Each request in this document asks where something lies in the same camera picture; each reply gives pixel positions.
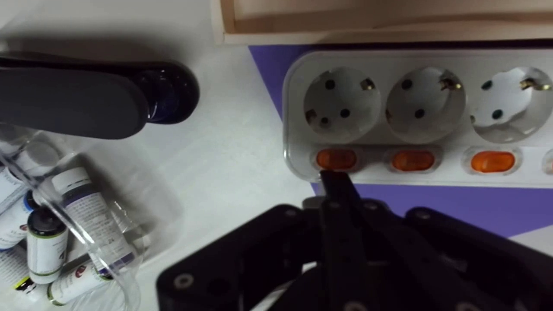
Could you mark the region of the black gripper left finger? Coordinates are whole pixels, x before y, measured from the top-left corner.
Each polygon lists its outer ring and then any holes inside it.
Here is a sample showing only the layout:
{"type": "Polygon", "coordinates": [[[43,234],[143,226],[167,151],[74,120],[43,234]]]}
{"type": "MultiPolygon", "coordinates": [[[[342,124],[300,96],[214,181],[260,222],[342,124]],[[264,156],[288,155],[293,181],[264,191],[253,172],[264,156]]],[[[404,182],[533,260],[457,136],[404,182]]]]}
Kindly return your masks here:
{"type": "Polygon", "coordinates": [[[165,267],[158,311],[250,311],[317,251],[317,215],[279,203],[165,267]]]}

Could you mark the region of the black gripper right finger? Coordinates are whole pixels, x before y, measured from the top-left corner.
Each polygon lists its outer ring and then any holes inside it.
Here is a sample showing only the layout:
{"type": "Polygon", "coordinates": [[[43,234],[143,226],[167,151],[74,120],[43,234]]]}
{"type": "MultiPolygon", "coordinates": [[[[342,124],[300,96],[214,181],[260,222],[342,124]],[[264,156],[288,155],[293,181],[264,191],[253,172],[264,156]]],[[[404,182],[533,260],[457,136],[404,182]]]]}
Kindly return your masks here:
{"type": "Polygon", "coordinates": [[[323,170],[321,181],[444,311],[553,311],[551,255],[428,207],[393,215],[381,201],[362,200],[345,172],[323,170]]]}

